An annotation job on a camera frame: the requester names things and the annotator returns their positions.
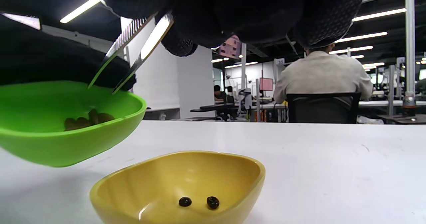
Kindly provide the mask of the person's right hand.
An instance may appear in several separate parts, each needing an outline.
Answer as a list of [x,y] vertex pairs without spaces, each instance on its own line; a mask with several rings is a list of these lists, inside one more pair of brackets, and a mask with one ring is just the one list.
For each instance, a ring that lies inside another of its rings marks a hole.
[[332,44],[349,30],[362,0],[105,0],[113,13],[155,22],[171,12],[174,24],[162,40],[177,57],[198,46],[216,48],[231,36],[240,42],[275,42],[292,31],[304,48]]

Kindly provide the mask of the person's left hand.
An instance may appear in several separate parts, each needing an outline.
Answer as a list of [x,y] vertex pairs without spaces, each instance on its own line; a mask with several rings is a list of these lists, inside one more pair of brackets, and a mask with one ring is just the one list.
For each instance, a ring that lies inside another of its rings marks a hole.
[[1,16],[2,86],[45,81],[89,84],[105,53]]

